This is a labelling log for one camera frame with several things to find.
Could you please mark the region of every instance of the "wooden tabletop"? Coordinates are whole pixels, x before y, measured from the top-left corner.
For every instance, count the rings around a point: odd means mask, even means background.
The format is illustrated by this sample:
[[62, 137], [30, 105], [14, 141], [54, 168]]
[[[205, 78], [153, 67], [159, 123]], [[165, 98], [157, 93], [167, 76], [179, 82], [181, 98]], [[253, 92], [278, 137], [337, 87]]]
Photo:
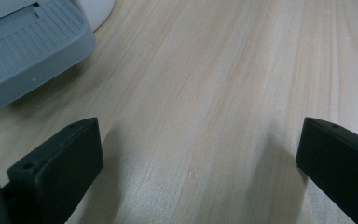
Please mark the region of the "wooden tabletop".
[[1, 186], [97, 117], [104, 168], [69, 223], [351, 223], [295, 156], [305, 117], [358, 133], [358, 0], [117, 0], [96, 36], [0, 110]]

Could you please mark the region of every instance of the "gray plastic device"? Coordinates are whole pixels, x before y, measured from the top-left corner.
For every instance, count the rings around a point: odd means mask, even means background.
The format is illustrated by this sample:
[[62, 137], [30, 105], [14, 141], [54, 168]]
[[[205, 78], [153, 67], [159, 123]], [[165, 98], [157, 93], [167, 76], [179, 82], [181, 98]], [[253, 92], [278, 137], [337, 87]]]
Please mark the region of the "gray plastic device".
[[0, 0], [0, 107], [86, 58], [95, 44], [69, 0]]

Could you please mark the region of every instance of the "wooden table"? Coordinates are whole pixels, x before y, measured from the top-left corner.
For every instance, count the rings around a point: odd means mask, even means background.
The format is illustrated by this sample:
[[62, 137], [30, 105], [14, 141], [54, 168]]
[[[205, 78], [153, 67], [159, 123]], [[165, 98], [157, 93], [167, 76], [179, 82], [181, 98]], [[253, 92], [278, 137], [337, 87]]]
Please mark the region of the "wooden table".
[[351, 223], [295, 156], [306, 116], [358, 133], [358, 0], [117, 0], [96, 35], [0, 110], [1, 185], [98, 117], [105, 166], [69, 223]]

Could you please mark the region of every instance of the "white object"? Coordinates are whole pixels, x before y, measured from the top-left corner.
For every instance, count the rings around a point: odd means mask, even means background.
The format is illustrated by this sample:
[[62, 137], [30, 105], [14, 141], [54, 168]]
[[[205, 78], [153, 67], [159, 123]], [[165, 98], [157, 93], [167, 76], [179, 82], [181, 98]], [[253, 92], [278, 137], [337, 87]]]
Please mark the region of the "white object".
[[92, 31], [101, 26], [115, 5], [115, 0], [71, 0], [71, 2], [86, 16]]

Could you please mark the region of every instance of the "small hole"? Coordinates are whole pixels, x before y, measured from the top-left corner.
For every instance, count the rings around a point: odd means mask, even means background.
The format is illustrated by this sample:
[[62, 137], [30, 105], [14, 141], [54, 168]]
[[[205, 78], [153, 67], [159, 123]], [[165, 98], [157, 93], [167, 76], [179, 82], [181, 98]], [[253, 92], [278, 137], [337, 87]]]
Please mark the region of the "small hole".
[[34, 163], [33, 162], [28, 162], [24, 166], [22, 166], [22, 169], [29, 170], [29, 169], [31, 169], [33, 167], [34, 167]]

